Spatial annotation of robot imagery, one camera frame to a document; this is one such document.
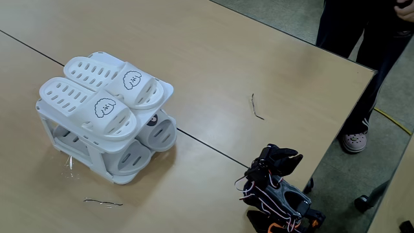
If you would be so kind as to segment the person's hand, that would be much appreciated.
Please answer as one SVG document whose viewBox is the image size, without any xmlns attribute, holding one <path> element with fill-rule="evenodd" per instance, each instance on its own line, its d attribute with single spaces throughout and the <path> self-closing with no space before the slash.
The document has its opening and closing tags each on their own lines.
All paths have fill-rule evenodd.
<svg viewBox="0 0 414 233">
<path fill-rule="evenodd" d="M 413 6 L 413 2 L 411 2 L 410 4 L 407 4 L 407 2 L 404 2 L 404 6 L 401 3 L 398 3 L 397 6 L 394 7 L 394 10 L 397 14 L 397 17 L 413 23 L 414 22 L 414 6 Z"/>
</svg>

